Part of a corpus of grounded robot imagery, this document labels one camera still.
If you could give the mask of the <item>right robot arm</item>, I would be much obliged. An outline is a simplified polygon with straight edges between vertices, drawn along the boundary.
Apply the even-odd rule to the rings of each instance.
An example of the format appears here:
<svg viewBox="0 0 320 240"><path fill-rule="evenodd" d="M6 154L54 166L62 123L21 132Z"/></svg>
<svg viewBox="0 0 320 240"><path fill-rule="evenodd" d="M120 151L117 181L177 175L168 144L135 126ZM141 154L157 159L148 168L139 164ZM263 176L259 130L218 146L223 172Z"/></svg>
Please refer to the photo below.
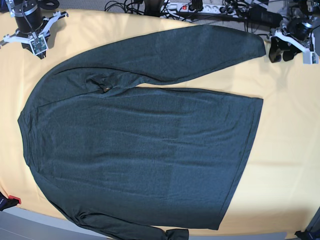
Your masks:
<svg viewBox="0 0 320 240"><path fill-rule="evenodd" d="M57 10L60 6L57 0L6 0L5 4L17 23L17 29L12 35L4 35L0 45L20 43L23 49L44 59L49 49L51 27L69 14Z"/></svg>

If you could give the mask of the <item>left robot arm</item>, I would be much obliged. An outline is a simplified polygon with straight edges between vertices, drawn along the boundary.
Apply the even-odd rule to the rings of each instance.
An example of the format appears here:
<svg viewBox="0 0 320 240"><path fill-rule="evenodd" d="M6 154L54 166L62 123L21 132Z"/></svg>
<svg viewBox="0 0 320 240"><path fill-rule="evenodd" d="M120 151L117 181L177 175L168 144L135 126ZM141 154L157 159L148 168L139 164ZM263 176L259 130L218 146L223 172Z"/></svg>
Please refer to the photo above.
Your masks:
<svg viewBox="0 0 320 240"><path fill-rule="evenodd" d="M301 53L304 64L320 62L316 51L315 33L320 29L320 2L318 0L288 0L285 17L279 27L271 30L268 58L271 63L291 61Z"/></svg>

